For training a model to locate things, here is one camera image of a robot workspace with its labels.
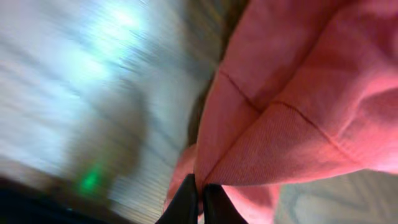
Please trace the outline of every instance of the red cloth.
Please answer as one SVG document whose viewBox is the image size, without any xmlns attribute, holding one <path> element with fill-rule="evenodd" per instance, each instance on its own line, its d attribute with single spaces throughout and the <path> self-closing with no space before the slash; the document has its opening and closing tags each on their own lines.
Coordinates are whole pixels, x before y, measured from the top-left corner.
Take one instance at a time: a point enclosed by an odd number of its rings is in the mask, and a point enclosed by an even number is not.
<svg viewBox="0 0 398 224">
<path fill-rule="evenodd" d="M 194 171 L 272 223 L 279 184 L 361 169 L 398 170 L 398 1 L 251 0 L 168 200 Z"/>
</svg>

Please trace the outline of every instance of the cloth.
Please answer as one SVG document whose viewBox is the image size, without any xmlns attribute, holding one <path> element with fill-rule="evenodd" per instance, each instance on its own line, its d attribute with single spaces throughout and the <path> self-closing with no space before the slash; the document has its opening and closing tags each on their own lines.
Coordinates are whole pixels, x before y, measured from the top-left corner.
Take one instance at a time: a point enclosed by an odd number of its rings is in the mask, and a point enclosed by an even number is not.
<svg viewBox="0 0 398 224">
<path fill-rule="evenodd" d="M 251 0 L 178 161 L 272 223 L 280 184 L 398 170 L 398 1 Z"/>
</svg>

